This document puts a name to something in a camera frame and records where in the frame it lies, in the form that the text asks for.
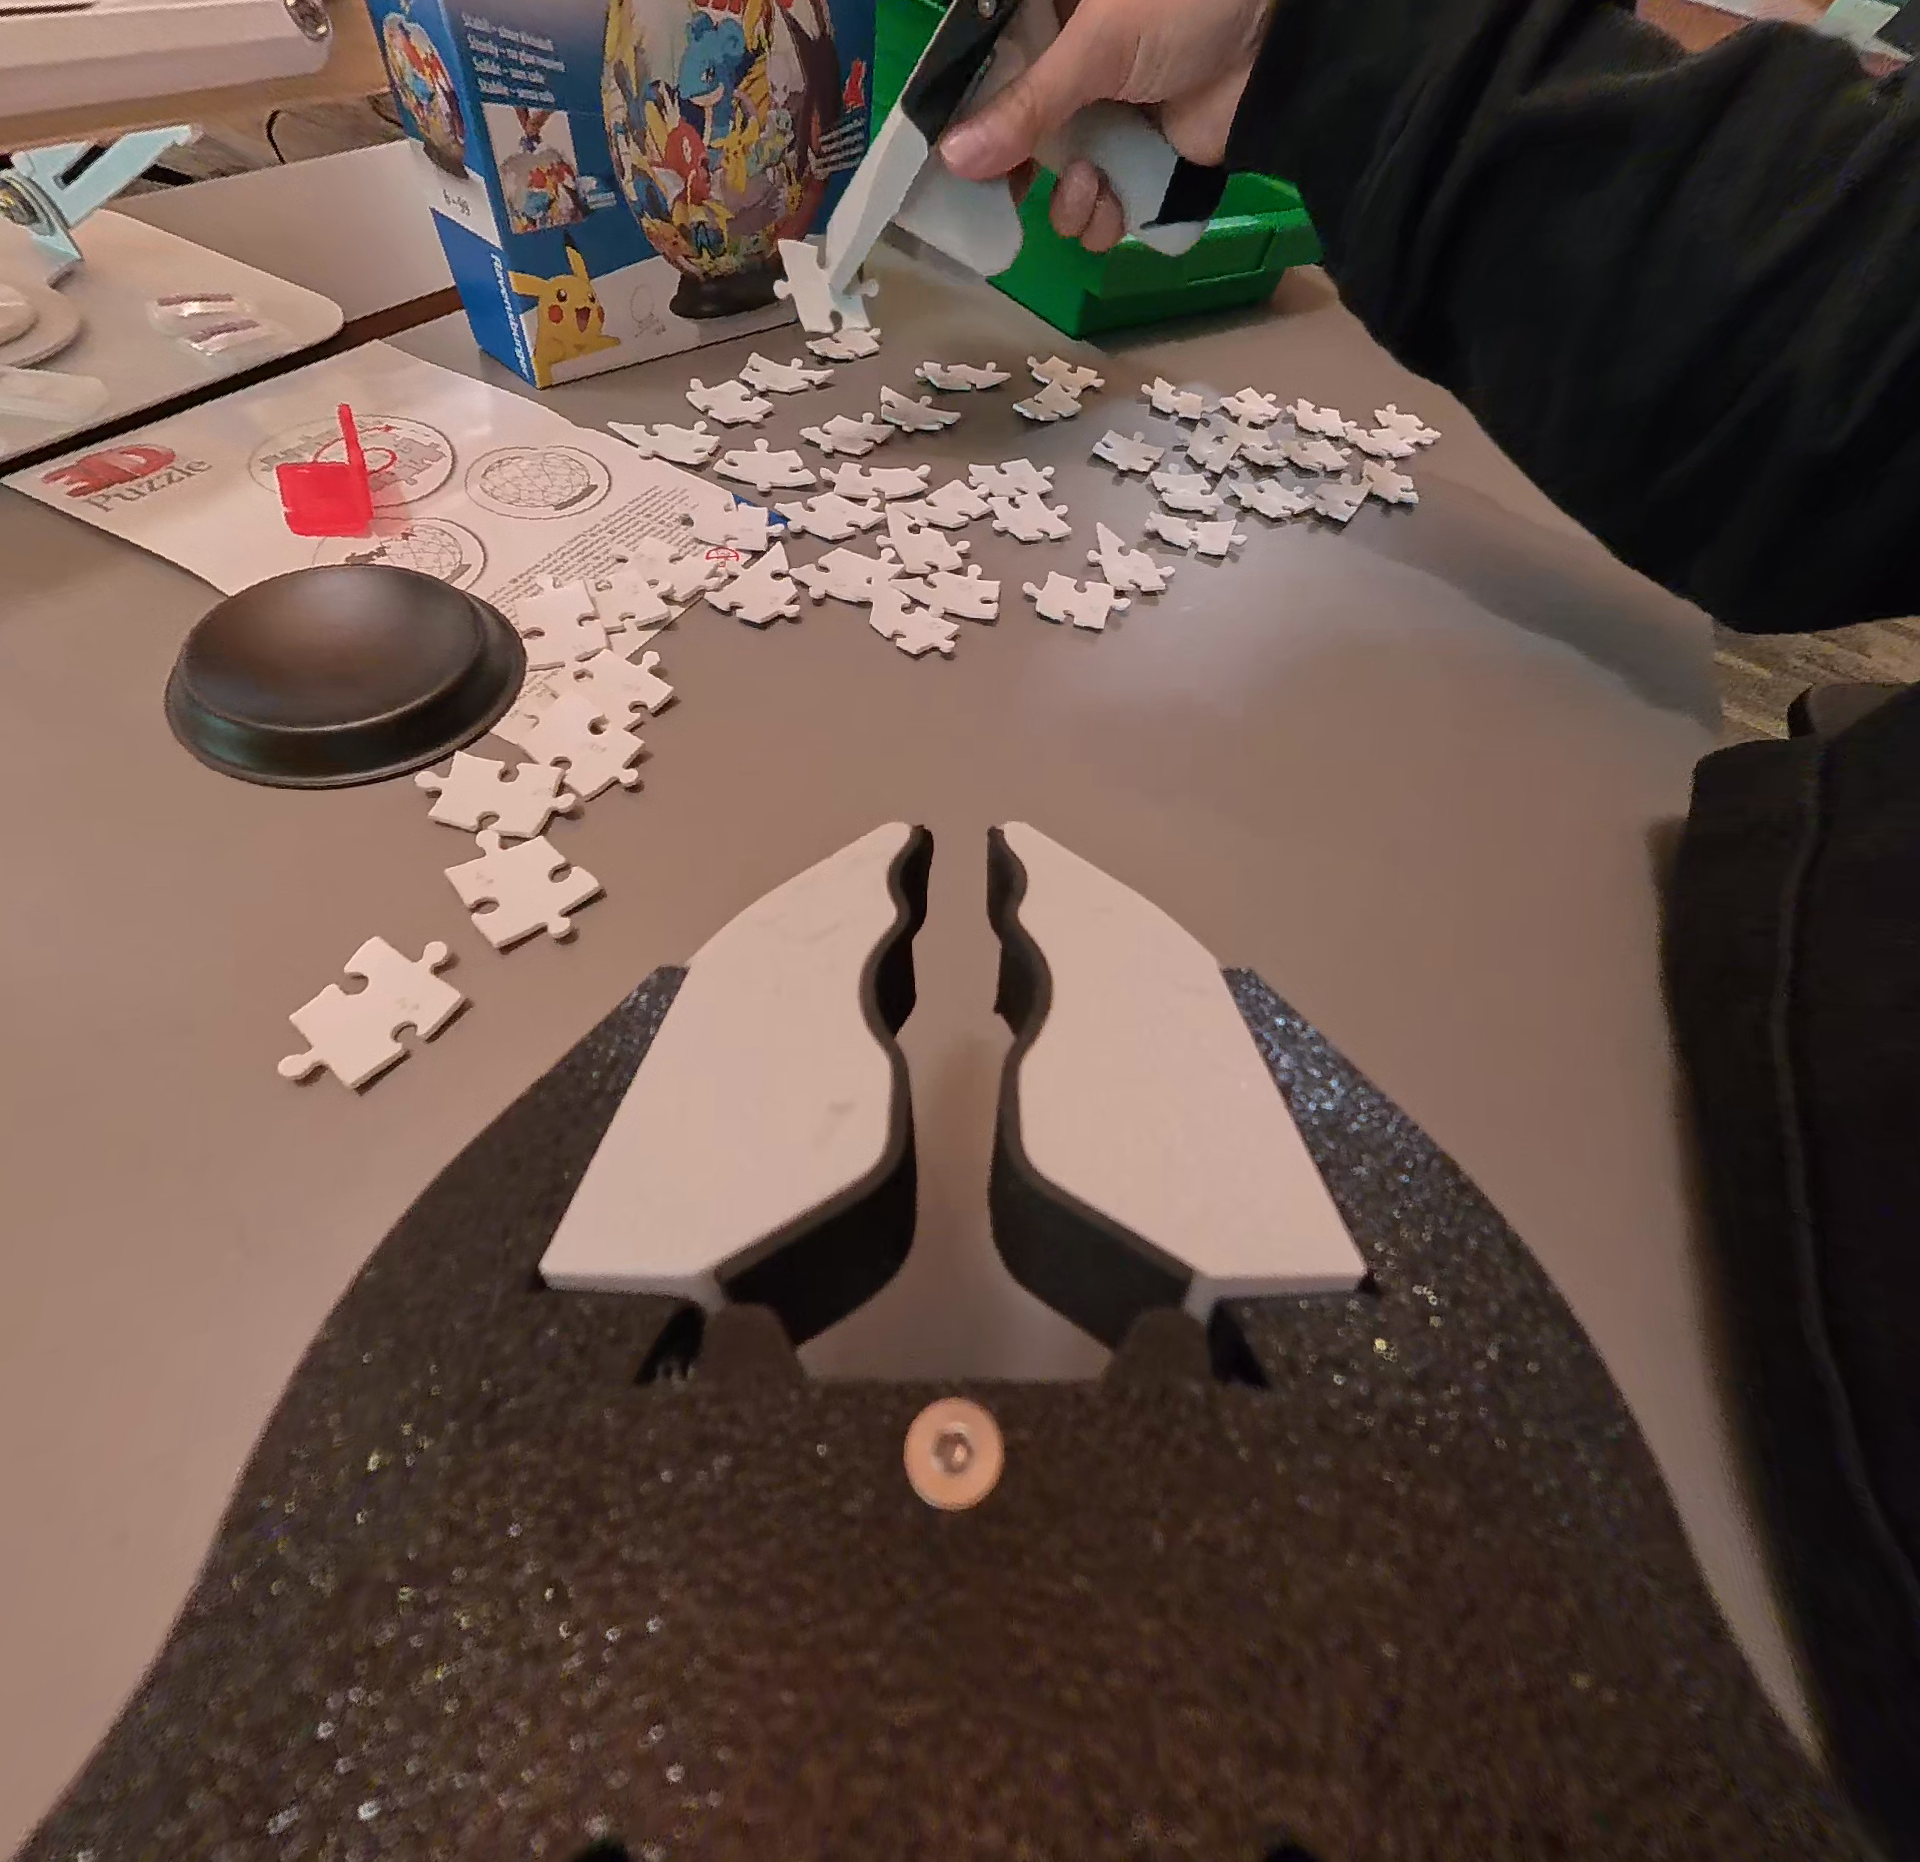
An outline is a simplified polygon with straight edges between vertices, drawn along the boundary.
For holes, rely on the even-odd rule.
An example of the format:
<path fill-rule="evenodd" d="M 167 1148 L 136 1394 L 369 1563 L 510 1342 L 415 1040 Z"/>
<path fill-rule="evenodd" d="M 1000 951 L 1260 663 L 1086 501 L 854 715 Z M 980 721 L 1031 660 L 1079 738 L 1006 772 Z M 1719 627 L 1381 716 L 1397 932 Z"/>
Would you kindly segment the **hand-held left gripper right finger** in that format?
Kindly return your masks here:
<path fill-rule="evenodd" d="M 1357 1291 L 1362 1253 L 1213 953 L 1028 823 L 991 830 L 986 865 L 1010 1274 L 1106 1348 L 1158 1309 Z"/>

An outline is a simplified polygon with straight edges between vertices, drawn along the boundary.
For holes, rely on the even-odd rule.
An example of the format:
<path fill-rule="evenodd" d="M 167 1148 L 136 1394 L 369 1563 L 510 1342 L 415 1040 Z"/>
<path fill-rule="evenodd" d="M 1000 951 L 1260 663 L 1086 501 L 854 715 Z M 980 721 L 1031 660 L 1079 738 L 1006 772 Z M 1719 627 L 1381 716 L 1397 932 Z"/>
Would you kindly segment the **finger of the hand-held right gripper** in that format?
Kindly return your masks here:
<path fill-rule="evenodd" d="M 907 232 L 922 248 L 955 264 L 965 261 L 965 226 L 958 219 L 965 202 L 943 181 L 921 186 L 930 154 L 927 138 L 898 101 L 827 221 L 824 271 L 833 292 L 852 290 L 859 269 L 903 210 Z"/>

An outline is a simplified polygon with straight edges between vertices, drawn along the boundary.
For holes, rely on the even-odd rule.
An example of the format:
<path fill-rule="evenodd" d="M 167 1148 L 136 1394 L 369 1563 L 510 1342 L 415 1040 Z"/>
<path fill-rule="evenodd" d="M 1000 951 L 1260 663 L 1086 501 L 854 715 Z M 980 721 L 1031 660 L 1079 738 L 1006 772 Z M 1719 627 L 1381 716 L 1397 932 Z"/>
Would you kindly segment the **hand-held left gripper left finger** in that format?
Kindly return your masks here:
<path fill-rule="evenodd" d="M 709 938 L 543 1253 L 550 1288 L 762 1304 L 801 1347 L 898 1274 L 932 853 L 884 823 Z"/>

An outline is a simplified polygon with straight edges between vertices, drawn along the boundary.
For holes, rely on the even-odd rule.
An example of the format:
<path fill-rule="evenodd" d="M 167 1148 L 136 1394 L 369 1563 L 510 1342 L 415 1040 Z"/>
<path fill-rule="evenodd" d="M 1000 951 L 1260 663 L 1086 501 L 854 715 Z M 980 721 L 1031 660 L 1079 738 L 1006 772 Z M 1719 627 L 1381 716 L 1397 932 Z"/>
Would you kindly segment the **single white puzzle piece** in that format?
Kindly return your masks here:
<path fill-rule="evenodd" d="M 812 337 L 870 331 L 867 300 L 876 284 L 854 274 L 844 288 L 834 288 L 816 240 L 781 240 L 781 276 L 777 295 L 793 304 L 794 316 Z"/>

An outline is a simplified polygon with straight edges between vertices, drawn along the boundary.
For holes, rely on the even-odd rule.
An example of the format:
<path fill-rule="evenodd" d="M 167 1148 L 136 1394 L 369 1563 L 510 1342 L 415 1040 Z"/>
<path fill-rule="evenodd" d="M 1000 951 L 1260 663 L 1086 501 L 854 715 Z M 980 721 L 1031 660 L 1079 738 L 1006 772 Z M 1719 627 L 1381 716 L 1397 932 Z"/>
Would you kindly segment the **scatter of white puzzle pieces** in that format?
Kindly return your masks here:
<path fill-rule="evenodd" d="M 1369 504 L 1413 506 L 1412 463 L 1438 443 L 1437 427 L 1395 404 L 1343 416 L 1255 388 L 1208 396 L 1156 379 L 1142 388 L 1148 409 L 1187 431 L 1106 428 L 1092 451 L 1142 484 L 1140 527 L 1098 518 L 1077 530 L 1054 469 L 1028 458 L 969 464 L 946 482 L 924 459 L 879 458 L 898 437 L 924 446 L 955 428 L 968 414 L 943 401 L 1006 383 L 996 363 L 922 365 L 919 388 L 881 388 L 875 409 L 833 414 L 796 440 L 715 434 L 775 419 L 775 394 L 825 383 L 801 359 L 750 357 L 742 376 L 688 388 L 697 425 L 614 425 L 607 434 L 639 456 L 720 489 L 686 511 L 697 547 L 676 556 L 656 545 L 598 583 L 541 574 L 516 601 L 492 601 L 526 651 L 526 683 L 492 727 L 520 761 L 464 746 L 416 784 L 433 823 L 475 836 L 448 881 L 496 951 L 568 938 L 571 916 L 603 895 L 546 827 L 638 787 L 642 724 L 680 696 L 662 675 L 660 631 L 692 606 L 781 627 L 840 601 L 907 660 L 949 657 L 965 625 L 993 625 L 1016 601 L 1054 625 L 1104 631 L 1179 574 L 1163 552 L 1235 559 L 1250 516 L 1334 529 Z"/>

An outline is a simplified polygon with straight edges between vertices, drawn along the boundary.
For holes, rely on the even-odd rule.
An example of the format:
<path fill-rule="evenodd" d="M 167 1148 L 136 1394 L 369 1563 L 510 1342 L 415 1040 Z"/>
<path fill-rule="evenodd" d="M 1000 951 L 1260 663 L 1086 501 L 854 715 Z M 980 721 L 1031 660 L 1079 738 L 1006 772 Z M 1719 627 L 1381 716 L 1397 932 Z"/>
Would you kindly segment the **person's right forearm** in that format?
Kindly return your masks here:
<path fill-rule="evenodd" d="M 1917 65 L 1637 0 L 1275 0 L 1228 163 L 1626 567 L 1747 632 L 1918 608 Z"/>

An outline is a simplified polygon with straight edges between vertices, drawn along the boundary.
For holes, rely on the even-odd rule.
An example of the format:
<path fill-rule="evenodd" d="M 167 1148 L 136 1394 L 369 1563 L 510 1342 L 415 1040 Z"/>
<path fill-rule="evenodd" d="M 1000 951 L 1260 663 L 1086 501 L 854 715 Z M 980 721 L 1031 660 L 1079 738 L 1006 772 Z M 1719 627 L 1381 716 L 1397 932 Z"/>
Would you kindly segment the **blue puzzle box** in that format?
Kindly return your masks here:
<path fill-rule="evenodd" d="M 475 344 L 536 388 L 794 319 L 876 0 L 367 0 Z"/>

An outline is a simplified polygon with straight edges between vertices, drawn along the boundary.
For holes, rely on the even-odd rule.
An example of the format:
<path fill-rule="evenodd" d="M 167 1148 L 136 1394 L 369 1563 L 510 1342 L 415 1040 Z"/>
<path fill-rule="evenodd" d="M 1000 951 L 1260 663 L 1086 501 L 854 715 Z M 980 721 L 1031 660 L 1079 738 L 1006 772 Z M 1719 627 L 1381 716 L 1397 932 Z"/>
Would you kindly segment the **person's right hand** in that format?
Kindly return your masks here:
<path fill-rule="evenodd" d="M 1188 163 L 1219 169 L 1275 0 L 1054 0 L 1061 26 L 1037 60 L 951 124 L 941 154 L 958 177 L 1028 183 L 1046 134 L 1079 111 L 1132 103 Z"/>

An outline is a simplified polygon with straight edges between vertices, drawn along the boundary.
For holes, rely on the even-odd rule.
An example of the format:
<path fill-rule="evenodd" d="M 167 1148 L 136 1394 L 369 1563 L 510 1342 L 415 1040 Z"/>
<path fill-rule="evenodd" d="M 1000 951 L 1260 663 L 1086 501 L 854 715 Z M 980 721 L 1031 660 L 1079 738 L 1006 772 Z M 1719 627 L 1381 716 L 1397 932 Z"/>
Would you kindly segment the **green plastic bin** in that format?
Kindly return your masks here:
<path fill-rule="evenodd" d="M 943 12 L 946 0 L 876 0 L 876 127 L 895 108 Z M 1287 267 L 1322 256 L 1301 194 L 1276 177 L 1230 177 L 1205 232 L 1177 256 L 1142 240 L 1103 254 L 1067 244 L 1046 219 L 1052 193 L 1054 174 L 1040 173 L 1022 200 L 1022 253 L 991 285 L 1068 339 L 1261 304 Z"/>

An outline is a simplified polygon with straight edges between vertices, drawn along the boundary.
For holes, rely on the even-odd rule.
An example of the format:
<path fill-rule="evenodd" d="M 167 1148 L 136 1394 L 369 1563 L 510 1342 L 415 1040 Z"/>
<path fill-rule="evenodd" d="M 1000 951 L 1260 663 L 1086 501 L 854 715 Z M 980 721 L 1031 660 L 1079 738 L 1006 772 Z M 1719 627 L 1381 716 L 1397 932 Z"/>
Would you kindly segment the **white folded leaflet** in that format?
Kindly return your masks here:
<path fill-rule="evenodd" d="M 341 463 L 354 412 L 372 475 L 364 535 L 300 538 L 282 464 Z M 7 478 L 28 501 L 128 541 L 226 598 L 312 564 L 387 561 L 498 606 L 541 574 L 603 582 L 697 547 L 713 482 L 537 401 L 369 342 Z"/>

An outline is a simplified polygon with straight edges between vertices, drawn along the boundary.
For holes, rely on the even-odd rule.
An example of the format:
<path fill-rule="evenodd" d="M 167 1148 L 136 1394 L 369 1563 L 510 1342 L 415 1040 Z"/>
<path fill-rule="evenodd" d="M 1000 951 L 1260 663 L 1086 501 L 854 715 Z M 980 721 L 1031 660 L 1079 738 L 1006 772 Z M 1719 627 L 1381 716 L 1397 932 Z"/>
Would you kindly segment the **black round stand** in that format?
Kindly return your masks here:
<path fill-rule="evenodd" d="M 203 765 L 284 790 L 432 767 L 490 731 L 526 651 L 490 601 L 390 564 L 304 569 L 218 604 L 167 681 L 167 718 Z"/>

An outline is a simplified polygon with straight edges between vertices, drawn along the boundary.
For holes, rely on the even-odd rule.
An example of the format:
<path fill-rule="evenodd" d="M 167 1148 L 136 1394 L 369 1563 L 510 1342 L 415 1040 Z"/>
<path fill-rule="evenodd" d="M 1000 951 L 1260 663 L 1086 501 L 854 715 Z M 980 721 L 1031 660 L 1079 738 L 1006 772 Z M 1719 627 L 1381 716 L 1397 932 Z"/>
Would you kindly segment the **person's black hoodie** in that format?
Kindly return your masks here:
<path fill-rule="evenodd" d="M 1918 689 L 1692 772 L 1669 1013 L 1837 1777 L 1918 1844 Z"/>

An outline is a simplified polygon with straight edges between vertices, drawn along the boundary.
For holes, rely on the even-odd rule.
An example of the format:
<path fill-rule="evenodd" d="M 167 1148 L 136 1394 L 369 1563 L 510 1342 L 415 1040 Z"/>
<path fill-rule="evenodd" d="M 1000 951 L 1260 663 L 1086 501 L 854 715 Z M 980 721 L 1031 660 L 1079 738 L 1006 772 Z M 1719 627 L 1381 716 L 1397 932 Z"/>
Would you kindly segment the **red plastic clip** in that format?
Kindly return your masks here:
<path fill-rule="evenodd" d="M 277 464 L 282 516 L 294 535 L 327 540 L 372 532 L 372 470 L 353 407 L 338 404 L 337 420 L 343 437 L 338 459 L 310 458 Z"/>

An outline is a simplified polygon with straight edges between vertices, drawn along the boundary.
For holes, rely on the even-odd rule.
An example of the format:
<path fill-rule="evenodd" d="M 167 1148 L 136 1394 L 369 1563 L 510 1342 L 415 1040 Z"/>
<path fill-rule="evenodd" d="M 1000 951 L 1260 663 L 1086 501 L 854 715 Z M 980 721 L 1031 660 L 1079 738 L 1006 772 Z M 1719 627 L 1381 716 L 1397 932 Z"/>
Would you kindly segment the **task instruction sheet on clipboard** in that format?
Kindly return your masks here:
<path fill-rule="evenodd" d="M 4 221 L 59 284 L 83 265 L 78 231 L 191 140 L 198 95 L 349 65 L 359 0 L 183 0 L 3 12 Z"/>

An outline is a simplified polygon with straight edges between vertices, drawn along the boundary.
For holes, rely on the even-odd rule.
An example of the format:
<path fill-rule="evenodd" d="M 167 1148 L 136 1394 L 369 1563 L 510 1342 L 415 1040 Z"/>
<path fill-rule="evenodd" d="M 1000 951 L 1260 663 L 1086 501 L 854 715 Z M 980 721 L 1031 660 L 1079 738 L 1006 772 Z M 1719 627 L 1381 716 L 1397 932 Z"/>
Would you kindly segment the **white rounded board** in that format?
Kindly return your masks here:
<path fill-rule="evenodd" d="M 139 219 L 103 210 L 80 231 L 83 265 L 50 285 L 52 264 L 16 224 L 4 224 L 3 276 L 36 307 L 36 326 L 4 344 L 4 363 L 94 379 L 107 390 L 92 419 L 59 425 L 4 419 L 3 458 L 36 458 L 84 428 L 119 423 L 245 368 L 300 354 L 337 337 L 343 309 L 324 292 L 207 249 Z M 154 323 L 154 300 L 179 292 L 229 292 L 273 337 L 255 350 L 203 357 Z"/>

